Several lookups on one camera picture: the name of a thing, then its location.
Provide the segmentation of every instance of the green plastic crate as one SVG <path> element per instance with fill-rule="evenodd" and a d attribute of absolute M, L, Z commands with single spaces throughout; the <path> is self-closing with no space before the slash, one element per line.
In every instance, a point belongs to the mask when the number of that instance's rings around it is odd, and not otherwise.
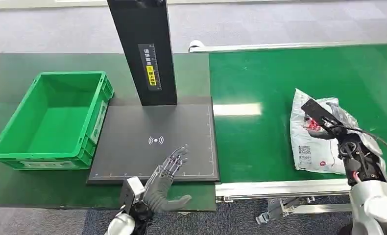
<path fill-rule="evenodd" d="M 88 169 L 113 88 L 103 71 L 39 74 L 0 134 L 18 170 Z"/>

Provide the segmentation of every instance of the green tabletop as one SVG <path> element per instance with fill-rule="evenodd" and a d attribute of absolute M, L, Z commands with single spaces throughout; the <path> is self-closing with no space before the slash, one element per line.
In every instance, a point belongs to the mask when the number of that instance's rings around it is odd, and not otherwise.
<path fill-rule="evenodd" d="M 295 88 L 314 98 L 337 97 L 362 129 L 387 141 L 387 45 L 212 53 L 209 60 L 214 105 L 261 107 L 260 115 L 215 116 L 222 183 L 344 177 L 294 169 Z"/>
<path fill-rule="evenodd" d="M 174 56 L 174 64 L 180 99 L 208 95 L 211 80 L 214 105 L 226 109 L 215 112 L 222 183 L 343 177 L 294 169 L 289 118 L 295 88 L 314 98 L 339 98 L 361 128 L 387 141 L 387 45 L 181 54 Z M 138 102 L 123 55 L 0 54 L 0 131 L 36 74 L 78 70 L 106 71 L 116 98 Z M 232 104 L 256 105 L 259 112 L 223 115 Z M 387 162 L 387 149 L 381 148 Z M 85 186 L 87 175 L 14 171 L 0 164 L 0 205 L 118 207 L 120 188 Z M 174 185 L 169 197 L 185 193 L 193 196 L 188 209 L 215 210 L 213 184 Z"/>
<path fill-rule="evenodd" d="M 210 93 L 208 55 L 176 55 L 178 95 Z M 139 102 L 122 54 L 0 54 L 0 132 L 35 76 L 43 71 L 106 71 L 115 98 Z M 0 163 L 0 206 L 39 208 L 119 208 L 120 187 L 86 186 L 88 170 L 16 171 Z M 215 185 L 173 185 L 169 199 L 190 194 L 189 211 L 214 211 Z"/>

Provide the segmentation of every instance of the black label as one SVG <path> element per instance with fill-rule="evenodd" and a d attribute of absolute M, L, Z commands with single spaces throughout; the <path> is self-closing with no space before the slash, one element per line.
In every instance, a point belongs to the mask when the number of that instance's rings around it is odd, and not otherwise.
<path fill-rule="evenodd" d="M 139 44 L 139 52 L 146 74 L 147 87 L 150 91 L 161 91 L 162 86 L 160 84 L 154 44 Z"/>

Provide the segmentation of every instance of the black vertical column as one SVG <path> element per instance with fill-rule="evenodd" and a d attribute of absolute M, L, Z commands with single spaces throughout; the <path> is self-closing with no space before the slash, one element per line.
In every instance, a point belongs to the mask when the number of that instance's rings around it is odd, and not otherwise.
<path fill-rule="evenodd" d="M 107 0 L 142 105 L 177 103 L 165 0 Z"/>

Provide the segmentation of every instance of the yellow label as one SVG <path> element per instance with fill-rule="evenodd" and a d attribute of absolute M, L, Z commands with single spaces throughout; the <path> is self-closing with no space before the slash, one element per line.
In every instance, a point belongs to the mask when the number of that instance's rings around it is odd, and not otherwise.
<path fill-rule="evenodd" d="M 146 66 L 147 76 L 149 78 L 149 84 L 151 86 L 156 86 L 156 77 L 154 75 L 154 69 L 152 65 Z"/>

